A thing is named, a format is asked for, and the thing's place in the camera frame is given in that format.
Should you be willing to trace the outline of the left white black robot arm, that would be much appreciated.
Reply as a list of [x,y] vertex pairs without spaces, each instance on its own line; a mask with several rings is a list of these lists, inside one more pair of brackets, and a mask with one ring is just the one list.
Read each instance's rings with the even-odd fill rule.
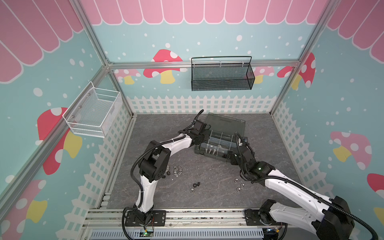
[[138,225],[146,228],[154,221],[154,197],[158,181],[167,171],[170,158],[185,149],[199,145],[208,140],[205,135],[207,124],[199,120],[204,112],[200,110],[192,123],[178,132],[178,136],[167,141],[151,141],[145,152],[134,162],[130,176],[139,186],[138,199],[134,206],[123,210],[122,225]]

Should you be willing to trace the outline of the black mesh wall basket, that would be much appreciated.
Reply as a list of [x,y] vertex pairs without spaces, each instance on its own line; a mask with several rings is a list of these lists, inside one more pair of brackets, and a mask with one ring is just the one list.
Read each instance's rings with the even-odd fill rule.
[[251,90],[255,74],[250,56],[191,58],[192,91]]

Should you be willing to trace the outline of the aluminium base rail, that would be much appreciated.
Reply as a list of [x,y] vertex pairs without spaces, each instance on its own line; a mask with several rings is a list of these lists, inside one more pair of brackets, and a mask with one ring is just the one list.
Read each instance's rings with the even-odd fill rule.
[[[247,228],[245,208],[165,208],[165,229]],[[122,209],[90,210],[82,229],[122,227]]]

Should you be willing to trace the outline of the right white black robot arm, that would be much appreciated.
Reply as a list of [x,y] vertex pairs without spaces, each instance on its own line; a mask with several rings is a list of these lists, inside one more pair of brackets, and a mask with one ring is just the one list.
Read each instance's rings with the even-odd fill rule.
[[344,199],[329,198],[293,181],[271,164],[257,161],[249,142],[239,133],[235,132],[234,138],[238,152],[232,158],[240,167],[240,176],[252,184],[258,183],[274,190],[299,205],[298,208],[291,208],[268,200],[259,210],[261,217],[304,229],[320,240],[348,240],[356,223],[367,229],[373,240],[379,238],[369,224],[351,213]]

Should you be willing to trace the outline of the grey plastic organizer box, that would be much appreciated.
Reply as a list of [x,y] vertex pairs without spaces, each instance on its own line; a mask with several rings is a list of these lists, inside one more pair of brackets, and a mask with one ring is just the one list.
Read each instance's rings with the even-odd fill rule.
[[[195,147],[195,154],[236,165],[235,161],[231,161],[232,154],[237,150],[234,132],[238,132],[243,136],[245,133],[246,121],[209,113],[205,123],[210,127],[210,138],[208,141]],[[218,148],[216,155],[209,155],[207,153],[207,148],[209,146]]]

